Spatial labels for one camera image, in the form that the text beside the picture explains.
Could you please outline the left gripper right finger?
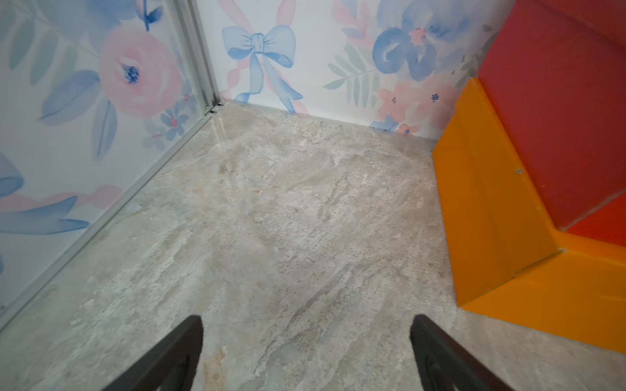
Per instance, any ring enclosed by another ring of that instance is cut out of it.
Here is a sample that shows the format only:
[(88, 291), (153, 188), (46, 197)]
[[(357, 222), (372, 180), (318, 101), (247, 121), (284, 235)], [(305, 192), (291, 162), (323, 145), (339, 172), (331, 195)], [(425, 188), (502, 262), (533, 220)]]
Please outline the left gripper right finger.
[(426, 315), (414, 317), (409, 337), (422, 389), (512, 390)]

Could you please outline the middle orange shoebox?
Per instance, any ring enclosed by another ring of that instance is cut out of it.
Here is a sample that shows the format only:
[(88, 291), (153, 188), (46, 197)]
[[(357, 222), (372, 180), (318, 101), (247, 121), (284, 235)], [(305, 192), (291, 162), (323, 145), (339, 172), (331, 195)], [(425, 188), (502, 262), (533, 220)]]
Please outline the middle orange shoebox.
[(624, 247), (554, 226), (478, 79), (433, 159), (458, 306), (624, 353)]

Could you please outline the left corner aluminium post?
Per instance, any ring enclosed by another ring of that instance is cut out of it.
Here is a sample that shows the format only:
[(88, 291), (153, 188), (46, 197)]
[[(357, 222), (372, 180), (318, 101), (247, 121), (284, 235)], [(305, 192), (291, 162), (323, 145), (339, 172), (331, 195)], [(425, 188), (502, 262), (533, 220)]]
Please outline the left corner aluminium post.
[(215, 112), (220, 105), (217, 83), (210, 61), (205, 30), (201, 22), (198, 1), (174, 0), (171, 2), (184, 40), (186, 56), (207, 112)]

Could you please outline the red shoebox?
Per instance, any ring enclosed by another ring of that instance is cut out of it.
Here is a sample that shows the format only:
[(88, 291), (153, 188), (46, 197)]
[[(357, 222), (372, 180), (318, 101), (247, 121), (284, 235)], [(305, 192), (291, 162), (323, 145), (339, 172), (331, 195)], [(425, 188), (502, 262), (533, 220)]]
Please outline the red shoebox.
[(518, 1), (479, 80), (554, 226), (624, 245), (624, 2)]

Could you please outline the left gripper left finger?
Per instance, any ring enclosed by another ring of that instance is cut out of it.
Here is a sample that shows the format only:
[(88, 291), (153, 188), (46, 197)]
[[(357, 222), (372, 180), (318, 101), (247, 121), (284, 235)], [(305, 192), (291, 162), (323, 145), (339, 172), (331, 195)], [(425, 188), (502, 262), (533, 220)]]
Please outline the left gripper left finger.
[(204, 328), (190, 315), (148, 353), (105, 387), (107, 390), (189, 390), (197, 374)]

